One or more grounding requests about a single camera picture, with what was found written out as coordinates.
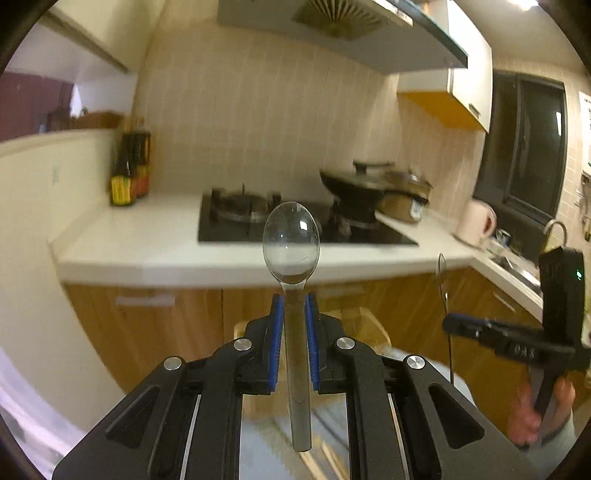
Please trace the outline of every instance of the soy sauce bottle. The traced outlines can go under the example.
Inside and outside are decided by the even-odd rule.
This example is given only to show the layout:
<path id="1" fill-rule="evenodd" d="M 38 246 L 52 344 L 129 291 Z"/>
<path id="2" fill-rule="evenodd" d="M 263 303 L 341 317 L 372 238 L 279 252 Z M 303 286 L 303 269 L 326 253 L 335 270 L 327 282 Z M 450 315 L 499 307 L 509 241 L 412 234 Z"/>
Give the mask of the soy sauce bottle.
<path id="1" fill-rule="evenodd" d="M 117 207 L 133 205 L 137 199 L 138 172 L 135 164 L 135 139 L 123 134 L 121 150 L 111 176 L 111 203 Z"/>

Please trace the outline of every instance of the black stovetop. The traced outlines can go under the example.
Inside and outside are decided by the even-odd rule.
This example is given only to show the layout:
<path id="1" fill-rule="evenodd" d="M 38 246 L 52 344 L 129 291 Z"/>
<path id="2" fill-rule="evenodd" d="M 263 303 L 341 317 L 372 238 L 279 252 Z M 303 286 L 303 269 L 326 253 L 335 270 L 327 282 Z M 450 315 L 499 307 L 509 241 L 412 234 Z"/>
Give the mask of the black stovetop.
<path id="1" fill-rule="evenodd" d="M 306 207 L 320 228 L 320 242 L 324 244 L 365 245 L 418 245 L 400 232 L 377 222 L 376 228 L 362 229 L 351 226 L 339 228 L 327 203 L 299 202 Z M 204 195 L 199 216 L 200 242 L 262 242 L 265 223 L 244 223 L 221 218 L 211 208 L 209 195 Z"/>

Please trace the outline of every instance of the spoon handle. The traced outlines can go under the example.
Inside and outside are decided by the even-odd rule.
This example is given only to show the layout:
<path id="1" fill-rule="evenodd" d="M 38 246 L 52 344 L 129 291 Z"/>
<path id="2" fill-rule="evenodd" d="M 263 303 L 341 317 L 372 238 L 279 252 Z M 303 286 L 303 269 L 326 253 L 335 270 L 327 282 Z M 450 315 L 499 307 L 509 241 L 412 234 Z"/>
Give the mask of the spoon handle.
<path id="1" fill-rule="evenodd" d="M 310 366 L 302 291 L 285 292 L 284 333 L 291 441 L 297 452 L 312 448 L 310 427 Z"/>

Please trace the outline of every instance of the range hood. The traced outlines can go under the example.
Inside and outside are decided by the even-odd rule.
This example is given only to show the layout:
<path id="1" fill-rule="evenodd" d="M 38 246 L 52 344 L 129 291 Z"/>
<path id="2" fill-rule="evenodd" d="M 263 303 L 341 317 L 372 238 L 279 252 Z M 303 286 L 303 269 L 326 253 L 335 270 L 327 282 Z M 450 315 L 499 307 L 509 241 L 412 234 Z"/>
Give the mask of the range hood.
<path id="1" fill-rule="evenodd" d="M 307 41 L 385 74 L 468 65 L 466 52 L 408 0 L 219 0 L 217 20 Z"/>

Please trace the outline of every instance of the blue gripper pad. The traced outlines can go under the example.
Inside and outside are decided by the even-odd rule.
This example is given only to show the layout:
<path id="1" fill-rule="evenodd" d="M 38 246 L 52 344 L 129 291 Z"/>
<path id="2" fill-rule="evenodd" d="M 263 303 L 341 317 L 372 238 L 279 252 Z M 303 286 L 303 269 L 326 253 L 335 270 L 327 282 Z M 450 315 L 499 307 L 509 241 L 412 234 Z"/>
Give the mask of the blue gripper pad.
<path id="1" fill-rule="evenodd" d="M 281 334 L 283 332 L 283 296 L 279 297 L 275 311 L 272 312 L 271 347 L 269 348 L 269 390 L 274 392 L 279 380 L 279 355 L 281 353 Z"/>
<path id="2" fill-rule="evenodd" d="M 304 306 L 306 316 L 306 335 L 308 337 L 308 355 L 310 356 L 310 378 L 312 387 L 318 391 L 320 383 L 320 370 L 318 363 L 318 344 L 316 343 L 316 333 L 314 331 L 314 308 L 312 306 L 311 294 L 306 295 Z"/>

